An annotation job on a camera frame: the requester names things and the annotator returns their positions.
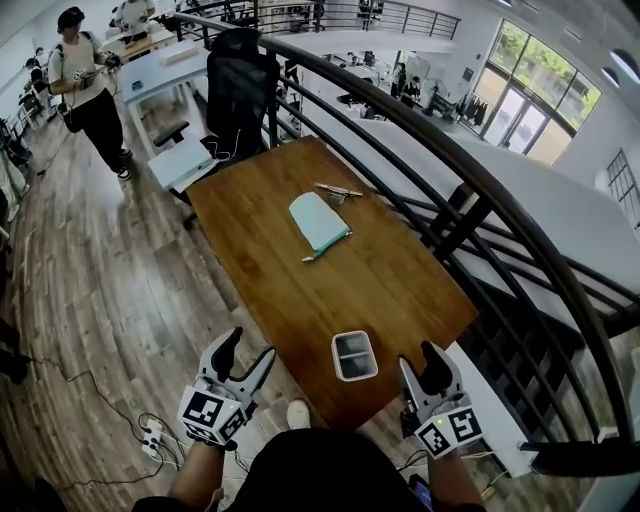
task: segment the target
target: power strip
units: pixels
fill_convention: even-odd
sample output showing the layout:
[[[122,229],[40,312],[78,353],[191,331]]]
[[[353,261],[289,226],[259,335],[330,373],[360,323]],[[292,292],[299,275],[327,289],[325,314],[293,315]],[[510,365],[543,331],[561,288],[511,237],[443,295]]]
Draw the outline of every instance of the power strip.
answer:
[[[144,443],[142,444],[142,451],[149,457],[157,459],[160,454],[158,453],[158,445],[162,440],[162,424],[155,420],[149,420],[147,422],[147,428],[144,432]]]

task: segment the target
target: backpack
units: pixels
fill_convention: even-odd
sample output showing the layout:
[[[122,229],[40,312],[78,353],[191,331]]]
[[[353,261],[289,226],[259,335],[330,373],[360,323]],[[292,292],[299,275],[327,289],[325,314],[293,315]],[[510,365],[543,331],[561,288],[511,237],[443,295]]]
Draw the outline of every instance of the backpack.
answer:
[[[93,39],[91,38],[91,34],[89,34],[89,32],[85,32],[83,30],[80,32],[80,34],[86,37],[89,40],[89,42],[93,43]],[[64,69],[64,59],[66,58],[64,54],[64,48],[62,44],[58,43],[54,47],[54,50],[56,50],[58,52],[58,55],[60,56],[60,64],[61,64],[60,75],[62,76],[63,75],[62,70]],[[49,93],[51,93],[51,84],[49,84]],[[62,119],[64,121],[64,124],[67,125],[67,128],[71,133],[78,133],[80,130],[82,130],[82,126],[80,126],[78,122],[74,122],[74,119],[71,116],[72,110],[69,108],[69,105],[67,105],[67,101],[64,97],[64,94],[62,95],[62,103],[58,107],[58,111],[62,114]]]

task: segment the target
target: floor board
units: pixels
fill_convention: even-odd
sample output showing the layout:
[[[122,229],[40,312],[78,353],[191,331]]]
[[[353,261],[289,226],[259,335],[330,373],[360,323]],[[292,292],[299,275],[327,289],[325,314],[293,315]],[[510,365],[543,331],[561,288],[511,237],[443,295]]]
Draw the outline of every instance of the floor board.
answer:
[[[175,107],[171,117],[183,110]],[[183,230],[189,210],[155,183],[132,123],[121,113],[136,158],[126,184],[84,134],[69,134],[60,121],[31,139],[31,167],[47,173],[28,176],[33,187],[11,225],[13,279],[0,311],[19,328],[27,354],[60,361],[67,375],[91,370],[101,391],[134,421],[150,411],[173,422],[199,354],[218,334],[245,327],[237,354],[245,368],[266,342],[197,223]],[[257,397],[259,411],[240,433],[249,463],[286,428],[287,403],[298,397],[300,389],[277,361]],[[402,439],[399,411],[396,399],[361,429],[396,465],[418,448]],[[87,377],[68,384],[48,365],[34,366],[22,386],[0,378],[0,426],[24,476],[44,476],[57,488],[75,480],[137,478],[157,467]],[[357,470],[358,461],[344,463]],[[501,473],[490,457],[469,460],[468,467],[479,489]],[[412,472],[426,475],[426,468],[405,474]],[[79,486],[63,497],[70,511],[130,510],[138,498],[166,493],[174,473],[167,466],[136,484]],[[228,505],[244,478],[231,457],[225,476]],[[286,492],[286,475],[283,484]],[[504,477],[486,505],[490,511],[575,510],[589,485]]]

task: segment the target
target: black hair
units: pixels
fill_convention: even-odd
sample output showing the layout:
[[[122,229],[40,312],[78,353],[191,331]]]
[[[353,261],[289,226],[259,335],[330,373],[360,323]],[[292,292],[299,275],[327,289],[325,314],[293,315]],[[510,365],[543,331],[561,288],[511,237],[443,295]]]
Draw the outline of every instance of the black hair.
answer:
[[[69,7],[58,18],[58,33],[62,33],[68,28],[80,25],[84,20],[84,13],[79,7]]]

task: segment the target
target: white shirt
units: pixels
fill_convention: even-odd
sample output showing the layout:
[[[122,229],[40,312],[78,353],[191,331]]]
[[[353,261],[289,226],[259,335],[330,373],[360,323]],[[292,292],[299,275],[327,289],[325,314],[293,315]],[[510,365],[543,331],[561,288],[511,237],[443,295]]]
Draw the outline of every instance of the white shirt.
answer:
[[[116,23],[122,22],[129,25],[129,30],[124,32],[125,35],[140,34],[147,28],[147,22],[141,22],[140,18],[143,16],[146,18],[149,9],[151,9],[149,0],[136,0],[135,2],[126,0],[118,7],[115,17]]]
[[[64,59],[61,58],[57,48],[53,49],[51,58],[49,59],[49,83],[54,83],[59,80],[62,80],[65,84],[73,83],[76,81],[74,77],[76,72],[82,70],[84,70],[85,73],[95,73],[96,63],[94,61],[94,54],[99,53],[100,42],[93,33],[90,35],[91,40],[87,39],[87,36],[84,34],[79,34],[78,44],[75,45],[61,41],[60,45],[62,46]],[[69,108],[73,109],[98,96],[104,88],[105,84],[102,81],[102,77],[97,75],[93,84],[86,89],[82,91],[75,90],[65,94],[64,101]]]

